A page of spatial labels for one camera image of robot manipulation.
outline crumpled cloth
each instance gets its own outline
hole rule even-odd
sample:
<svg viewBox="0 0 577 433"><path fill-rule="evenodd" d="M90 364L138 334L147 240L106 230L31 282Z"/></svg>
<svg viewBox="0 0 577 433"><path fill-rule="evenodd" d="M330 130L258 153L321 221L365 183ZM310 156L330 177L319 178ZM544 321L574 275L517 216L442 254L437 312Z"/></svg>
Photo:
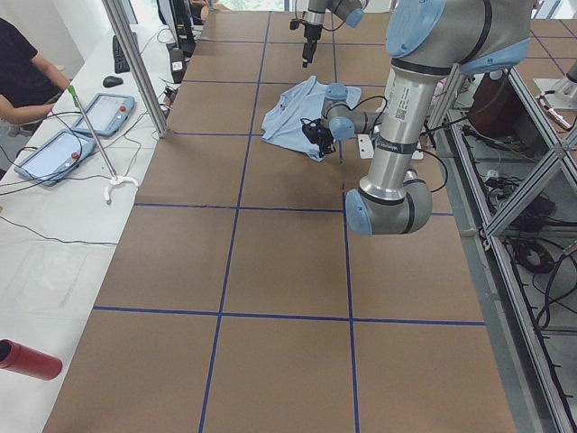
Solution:
<svg viewBox="0 0 577 433"><path fill-rule="evenodd" d="M310 120L321 116L327 85L311 76L307 81L297 84L282 95L278 104L264 116L262 140L292 151L303 152L315 161L322 161L318 146L312 144L303 134L301 118ZM347 104L355 106L361 99L359 88L347 86Z"/></svg>

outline tablet screen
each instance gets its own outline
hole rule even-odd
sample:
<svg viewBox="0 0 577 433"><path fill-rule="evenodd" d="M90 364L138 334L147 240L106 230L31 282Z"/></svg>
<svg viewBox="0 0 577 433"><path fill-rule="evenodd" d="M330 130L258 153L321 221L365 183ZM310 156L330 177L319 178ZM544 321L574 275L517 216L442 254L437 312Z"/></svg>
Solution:
<svg viewBox="0 0 577 433"><path fill-rule="evenodd" d="M124 105L124 97L114 97L100 95L94 104L87 111L88 119L95 131L106 131L114 118L118 115L118 110ZM83 120L75 126L77 129L87 130L88 125Z"/></svg>
<svg viewBox="0 0 577 433"><path fill-rule="evenodd" d="M58 173L60 166L70 158L72 153L80 153L80 144L84 146L88 139L71 133L63 132L54 140L38 149L32 157L26 161L22 168L33 178L49 178Z"/></svg>

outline red cylinder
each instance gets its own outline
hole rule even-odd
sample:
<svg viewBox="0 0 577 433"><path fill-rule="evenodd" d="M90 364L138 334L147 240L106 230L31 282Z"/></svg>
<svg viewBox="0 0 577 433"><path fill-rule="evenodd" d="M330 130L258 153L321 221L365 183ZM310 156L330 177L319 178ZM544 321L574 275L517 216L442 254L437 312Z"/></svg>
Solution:
<svg viewBox="0 0 577 433"><path fill-rule="evenodd" d="M62 371L62 361L14 341L0 340L0 368L49 381Z"/></svg>

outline robotic arm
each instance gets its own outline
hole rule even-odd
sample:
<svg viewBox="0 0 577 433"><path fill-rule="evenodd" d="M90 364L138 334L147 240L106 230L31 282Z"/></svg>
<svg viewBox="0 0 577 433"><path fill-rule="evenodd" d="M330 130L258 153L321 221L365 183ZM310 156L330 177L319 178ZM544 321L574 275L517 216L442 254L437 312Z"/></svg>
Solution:
<svg viewBox="0 0 577 433"><path fill-rule="evenodd" d="M316 43L321 39L325 9L341 18L351 27L356 27L364 16L364 8L369 0L309 0L308 9L303 18L294 18L290 21L290 30L296 30L300 24L305 26L307 42L303 48L303 68L313 62Z"/></svg>
<svg viewBox="0 0 577 433"><path fill-rule="evenodd" d="M528 51L532 5L533 0L400 3L387 30L394 79L375 154L359 188L346 195L347 220L355 233L405 234L425 225L433 208L431 193L410 162L436 84L454 63L464 75L518 64ZM355 113L345 100L345 87L329 86L320 124L336 140L353 138L374 122L374 114Z"/></svg>

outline green handle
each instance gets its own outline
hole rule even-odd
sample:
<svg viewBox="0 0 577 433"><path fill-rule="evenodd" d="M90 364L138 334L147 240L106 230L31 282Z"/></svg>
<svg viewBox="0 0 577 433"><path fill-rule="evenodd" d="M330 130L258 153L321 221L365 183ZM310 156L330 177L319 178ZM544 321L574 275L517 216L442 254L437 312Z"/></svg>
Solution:
<svg viewBox="0 0 577 433"><path fill-rule="evenodd" d="M74 105L76 106L76 108L79 108L78 95L76 94L76 89L74 89L74 86L69 85L69 93L72 95L72 99L74 100Z"/></svg>

